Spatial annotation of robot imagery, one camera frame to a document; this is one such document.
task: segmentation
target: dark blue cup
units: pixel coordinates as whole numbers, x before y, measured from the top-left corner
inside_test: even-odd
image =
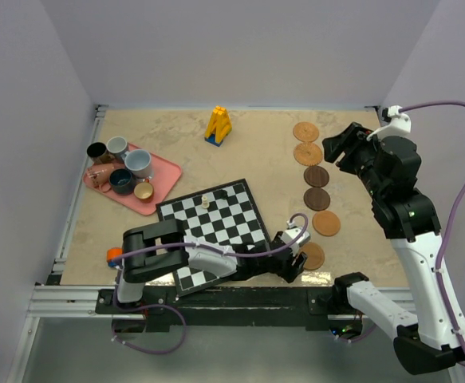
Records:
[[[117,169],[110,174],[112,190],[120,195],[130,195],[135,190],[136,178],[128,169]]]

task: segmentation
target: copper cup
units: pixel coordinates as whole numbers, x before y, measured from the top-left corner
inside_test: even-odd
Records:
[[[140,182],[135,186],[135,197],[143,203],[149,203],[154,196],[154,187],[149,182]]]
[[[111,186],[108,180],[112,172],[116,169],[123,168],[121,164],[100,164],[87,168],[87,177],[91,179],[92,185],[99,188],[102,192],[109,192]]]

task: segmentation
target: yellow lego figure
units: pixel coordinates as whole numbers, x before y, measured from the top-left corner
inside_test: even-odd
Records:
[[[219,146],[223,139],[232,130],[231,119],[227,110],[219,105],[213,110],[204,139],[213,145]]]

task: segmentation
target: wooden coaster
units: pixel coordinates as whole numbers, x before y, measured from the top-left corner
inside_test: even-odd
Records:
[[[302,142],[294,148],[294,158],[301,165],[317,165],[322,161],[322,150],[312,142]]]
[[[298,122],[293,128],[294,136],[303,142],[312,142],[319,137],[319,129],[309,122]]]
[[[305,270],[316,270],[325,262],[325,252],[314,242],[303,245],[298,254],[301,253],[305,253],[307,257],[303,265]]]
[[[320,166],[310,166],[305,170],[305,173],[303,173],[303,177],[308,185],[317,188],[322,188],[329,182],[328,172]]]
[[[325,189],[321,188],[310,188],[305,191],[303,195],[303,201],[305,205],[312,210],[321,211],[326,210],[331,202],[329,194]]]
[[[313,228],[320,235],[331,237],[341,229],[341,221],[331,211],[318,211],[312,218]]]

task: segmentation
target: white cable clip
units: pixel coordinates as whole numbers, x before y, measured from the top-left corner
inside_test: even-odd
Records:
[[[226,245],[222,249],[222,256],[224,256],[226,253],[229,252],[229,250],[232,250],[232,246]]]
[[[374,136],[383,140],[388,136],[404,137],[411,133],[411,120],[406,113],[400,113],[402,107],[393,105],[388,108],[387,116],[391,118],[388,125],[381,126],[367,136],[367,141],[370,141]]]

